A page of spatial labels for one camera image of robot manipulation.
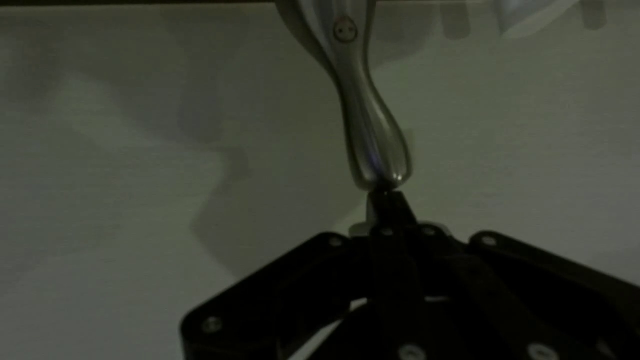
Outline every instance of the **gray wall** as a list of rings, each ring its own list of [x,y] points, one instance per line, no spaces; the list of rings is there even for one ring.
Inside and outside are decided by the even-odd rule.
[[[640,8],[522,39],[470,19],[379,14],[417,211],[640,283]],[[272,6],[0,12],[2,360],[179,358],[189,307],[363,204],[336,92]]]

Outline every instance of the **black mount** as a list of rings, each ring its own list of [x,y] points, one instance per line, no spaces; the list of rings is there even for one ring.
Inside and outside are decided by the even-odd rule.
[[[640,288],[370,191],[369,235],[318,234],[182,321],[189,360],[639,360]]]

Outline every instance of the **white wall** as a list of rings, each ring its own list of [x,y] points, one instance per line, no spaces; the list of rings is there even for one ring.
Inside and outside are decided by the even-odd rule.
[[[640,283],[640,8],[502,39],[386,6],[406,193]],[[180,358],[192,306],[363,220],[341,106],[272,6],[0,10],[0,358]]]

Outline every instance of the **black metal bracket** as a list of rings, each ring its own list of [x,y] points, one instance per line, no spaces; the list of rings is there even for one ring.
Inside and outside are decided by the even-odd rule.
[[[192,310],[189,360],[639,360],[640,288],[498,232],[469,243],[372,191],[369,235],[318,234]]]

